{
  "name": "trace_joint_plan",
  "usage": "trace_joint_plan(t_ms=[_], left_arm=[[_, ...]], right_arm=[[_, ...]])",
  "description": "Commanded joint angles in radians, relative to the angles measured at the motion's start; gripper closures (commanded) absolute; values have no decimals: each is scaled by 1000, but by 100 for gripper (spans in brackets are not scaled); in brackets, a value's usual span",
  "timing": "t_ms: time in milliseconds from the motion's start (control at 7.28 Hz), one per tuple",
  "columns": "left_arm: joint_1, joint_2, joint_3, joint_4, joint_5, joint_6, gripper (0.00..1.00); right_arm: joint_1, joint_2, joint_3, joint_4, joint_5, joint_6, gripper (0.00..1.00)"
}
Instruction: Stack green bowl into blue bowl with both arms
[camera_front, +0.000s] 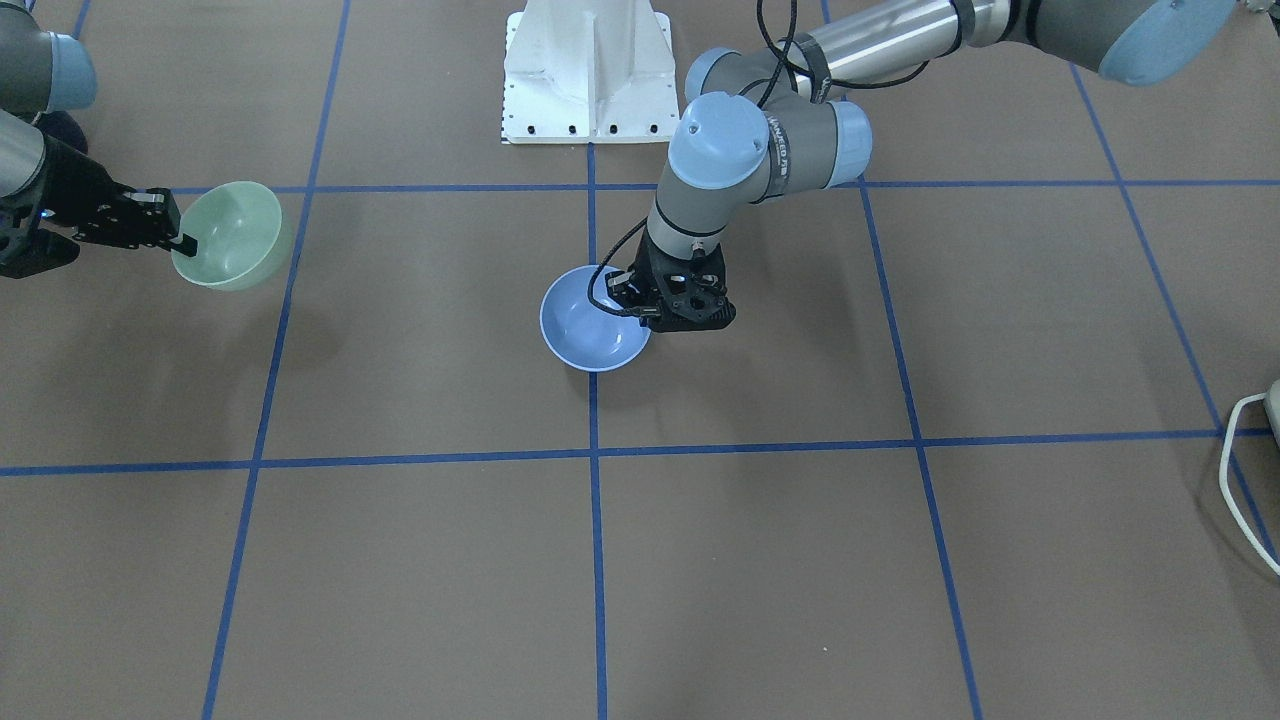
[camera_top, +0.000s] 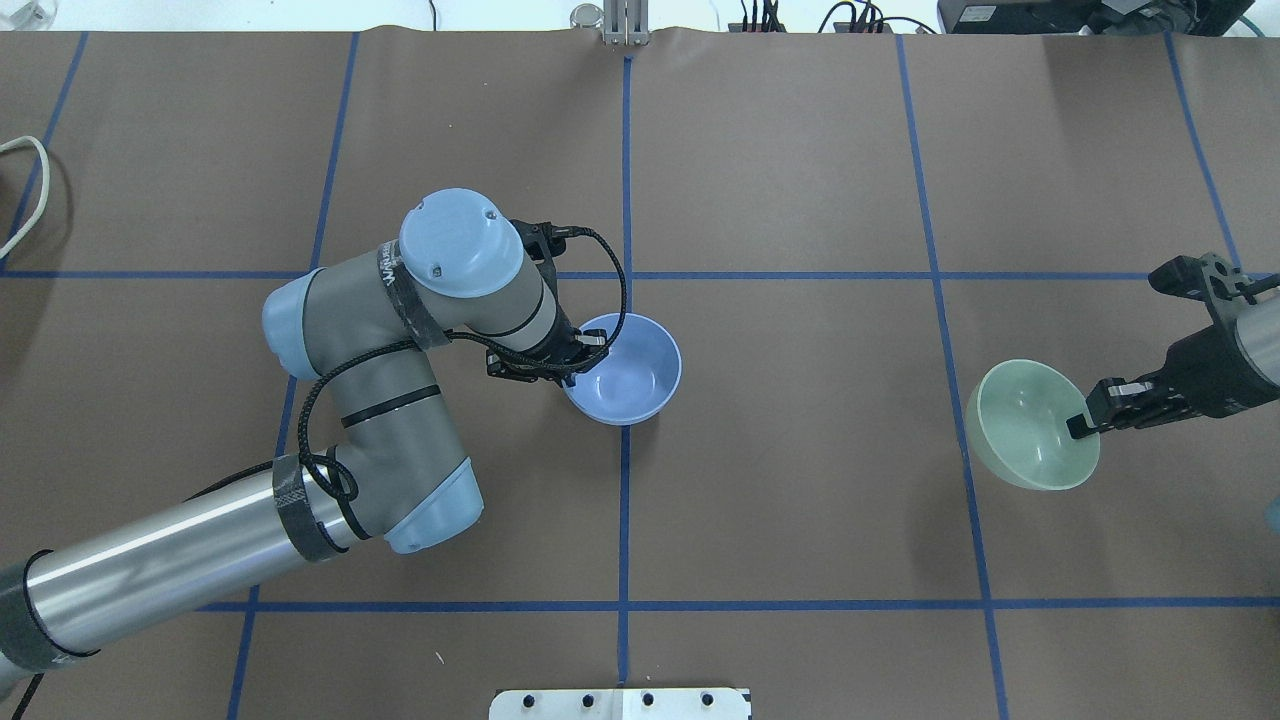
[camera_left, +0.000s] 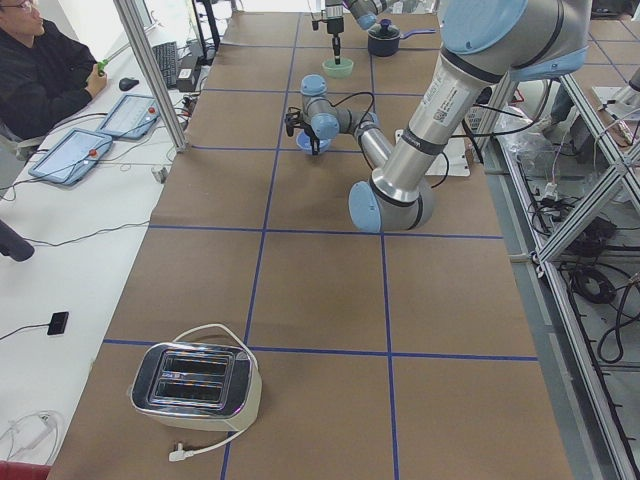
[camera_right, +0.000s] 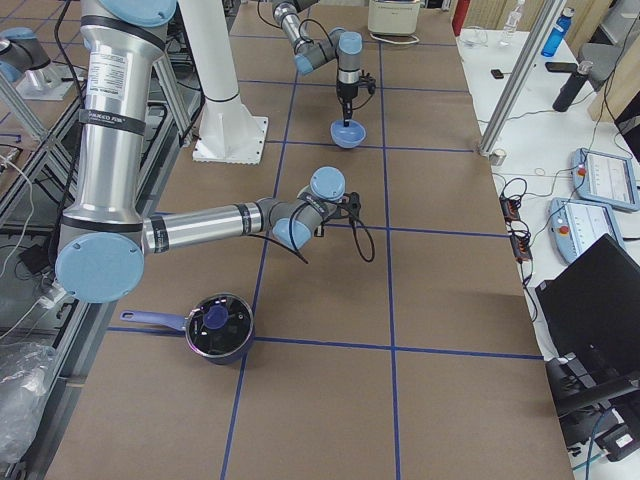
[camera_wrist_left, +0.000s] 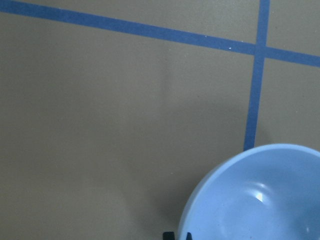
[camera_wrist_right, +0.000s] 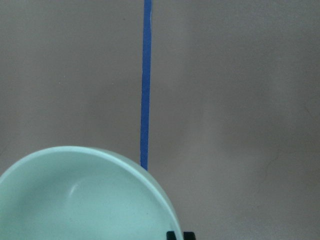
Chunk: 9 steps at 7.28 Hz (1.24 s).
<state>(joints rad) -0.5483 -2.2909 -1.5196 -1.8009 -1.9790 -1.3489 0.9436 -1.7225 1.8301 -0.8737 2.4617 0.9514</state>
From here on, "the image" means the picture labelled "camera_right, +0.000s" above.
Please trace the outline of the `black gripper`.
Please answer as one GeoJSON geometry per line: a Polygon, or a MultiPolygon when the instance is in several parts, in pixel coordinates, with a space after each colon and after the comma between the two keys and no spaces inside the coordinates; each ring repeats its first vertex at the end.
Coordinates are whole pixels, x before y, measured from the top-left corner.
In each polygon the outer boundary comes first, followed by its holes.
{"type": "Polygon", "coordinates": [[[352,101],[359,94],[358,83],[336,83],[336,95],[342,106],[343,125],[349,126],[352,119],[352,101]]]}

